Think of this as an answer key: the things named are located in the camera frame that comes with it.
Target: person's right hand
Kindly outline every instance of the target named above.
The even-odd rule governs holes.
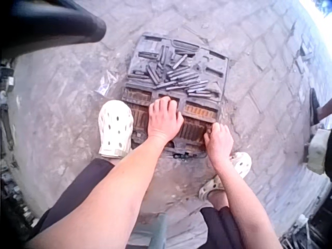
[[[176,108],[177,102],[168,96],[155,100],[149,107],[148,136],[157,138],[164,146],[177,135],[184,121]]]
[[[204,140],[207,154],[213,165],[229,161],[234,140],[227,126],[214,123],[211,134],[204,134]]]

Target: stone pavement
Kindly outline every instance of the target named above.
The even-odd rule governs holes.
[[[230,58],[221,122],[234,151],[253,160],[245,178],[280,236],[298,215],[311,214],[329,188],[326,176],[301,165],[309,138],[309,89],[324,104],[332,96],[332,62],[300,3],[275,0],[77,0],[107,24],[100,43],[51,48],[21,56],[9,97],[15,134],[13,170],[37,215],[51,207],[97,155],[99,109],[121,94],[133,48],[143,32],[211,47]],[[304,43],[314,58],[302,64]],[[93,92],[105,71],[119,81],[107,98]],[[161,158],[139,222],[167,212],[168,247],[194,248],[206,240],[196,198],[214,175],[206,159]],[[144,237],[132,237],[144,244]]]

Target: forearm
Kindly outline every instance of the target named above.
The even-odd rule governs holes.
[[[122,159],[78,208],[35,237],[31,246],[124,248],[162,150],[158,140],[147,139]]]
[[[280,248],[269,217],[253,191],[233,168],[230,161],[215,162],[230,210],[247,248]]]

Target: black shorts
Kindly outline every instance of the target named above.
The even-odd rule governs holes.
[[[63,192],[52,208],[47,210],[33,228],[30,239],[76,209],[94,187],[111,171],[113,164],[93,159]],[[228,207],[220,211],[212,207],[201,209],[208,227],[207,242],[200,248],[243,248],[238,227]]]

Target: person's left hand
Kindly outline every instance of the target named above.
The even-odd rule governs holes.
[[[147,128],[149,137],[156,137],[166,145],[177,135],[184,120],[180,112],[176,113],[176,108],[177,102],[168,96],[150,104]]]

